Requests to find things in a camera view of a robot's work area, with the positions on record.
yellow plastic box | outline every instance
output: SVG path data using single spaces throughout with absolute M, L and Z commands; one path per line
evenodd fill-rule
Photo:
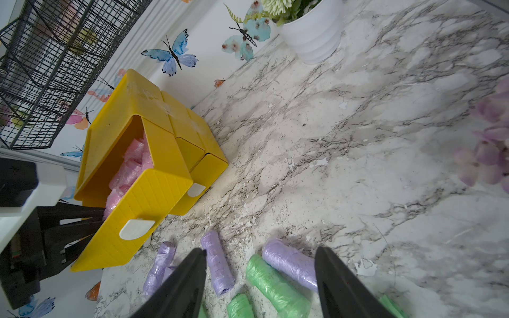
M 201 117 L 128 70 L 88 129 L 74 198 L 84 206 L 105 207 L 110 180 L 127 147 L 144 131 L 154 169 L 139 176 L 71 271 L 128 263 L 168 213 L 186 214 L 228 166 Z M 139 219 L 154 224 L 137 239 L 120 238 L 127 222 Z

pink butterfly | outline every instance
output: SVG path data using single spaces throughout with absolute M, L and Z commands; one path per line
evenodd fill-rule
M 87 116 L 81 111 L 75 109 L 72 112 L 71 117 L 67 119 L 66 125 L 74 125 L 77 129 L 83 130 L 88 128 L 89 121 L 87 120 Z

purple flower petal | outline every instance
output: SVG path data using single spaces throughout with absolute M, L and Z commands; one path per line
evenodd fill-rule
M 506 176 L 502 179 L 502 181 L 500 182 L 501 186 L 502 186 L 502 189 L 504 189 L 504 191 L 509 194 L 509 176 Z
M 474 136 L 479 137 L 482 140 L 485 140 L 485 141 L 488 141 L 488 142 L 493 142 L 494 141 L 493 139 L 489 139 L 486 136 L 484 136 L 484 132 L 482 132 L 482 131 L 474 130 L 474 131 L 472 131 L 472 134 Z
M 500 100 L 500 96 L 495 97 L 495 99 L 492 99 L 492 96 L 486 96 L 479 101 L 475 109 L 485 120 L 496 123 L 505 112 L 504 102 L 506 103 L 506 101 Z
M 502 170 L 502 173 L 509 174 L 509 151 L 505 150 L 508 154 L 502 154 L 500 153 L 500 159 L 498 161 L 498 166 L 500 167 L 500 170 Z
M 497 164 L 499 149 L 492 143 L 481 141 L 477 145 L 476 159 L 487 166 Z
M 509 92 L 509 76 L 504 77 L 500 83 L 498 83 L 497 88 L 495 88 L 495 92 Z
M 509 109 L 507 109 L 501 116 L 500 116 L 500 124 L 504 127 L 509 127 Z
M 497 184 L 502 180 L 502 170 L 498 165 L 485 166 L 481 165 L 479 167 L 479 180 L 487 183 L 487 184 Z
M 474 151 L 471 149 L 458 148 L 453 153 L 454 160 L 459 165 L 466 165 L 476 162 Z
M 469 187 L 473 187 L 479 174 L 479 164 L 462 165 L 458 173 L 458 178 Z
M 490 140 L 506 140 L 509 138 L 509 128 L 487 128 L 484 130 L 483 136 Z
M 498 93 L 498 94 L 492 94 L 488 96 L 492 102 L 495 102 L 497 104 L 500 104 L 502 106 L 507 107 L 509 104 L 509 91 Z

white flower pot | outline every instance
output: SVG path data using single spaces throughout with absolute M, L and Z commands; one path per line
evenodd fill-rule
M 308 64 L 319 63 L 337 49 L 341 41 L 342 0 L 322 0 L 301 18 L 283 24 L 279 35 Z

black wire basket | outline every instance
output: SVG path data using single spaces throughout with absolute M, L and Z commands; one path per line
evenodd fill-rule
M 51 147 L 152 0 L 27 0 L 0 31 L 0 139 Z

